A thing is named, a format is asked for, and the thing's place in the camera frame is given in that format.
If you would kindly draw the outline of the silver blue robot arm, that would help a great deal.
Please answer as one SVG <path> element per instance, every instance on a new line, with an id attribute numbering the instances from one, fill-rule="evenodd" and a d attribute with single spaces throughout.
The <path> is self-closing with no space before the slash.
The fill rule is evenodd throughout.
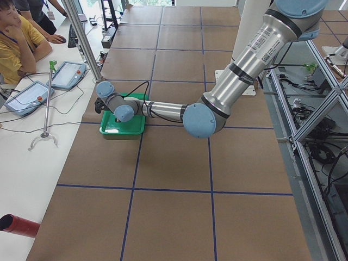
<path id="1" fill-rule="evenodd" d="M 289 42 L 317 37 L 319 19 L 327 1 L 274 1 L 263 15 L 263 24 L 239 56 L 223 70 L 211 91 L 193 104 L 173 104 L 129 98 L 115 91 L 111 82 L 96 86 L 96 113 L 111 111 L 121 122 L 136 115 L 182 123 L 196 138 L 220 131 L 231 115 L 231 107 L 270 61 Z"/>

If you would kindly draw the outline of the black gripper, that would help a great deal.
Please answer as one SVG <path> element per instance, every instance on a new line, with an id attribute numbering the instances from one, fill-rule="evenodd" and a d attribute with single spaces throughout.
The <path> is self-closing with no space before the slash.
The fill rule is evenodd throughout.
<path id="1" fill-rule="evenodd" d="M 97 98 L 94 102 L 95 105 L 95 112 L 100 114 L 102 111 L 105 111 L 107 109 L 107 106 L 102 101 L 101 98 Z"/>

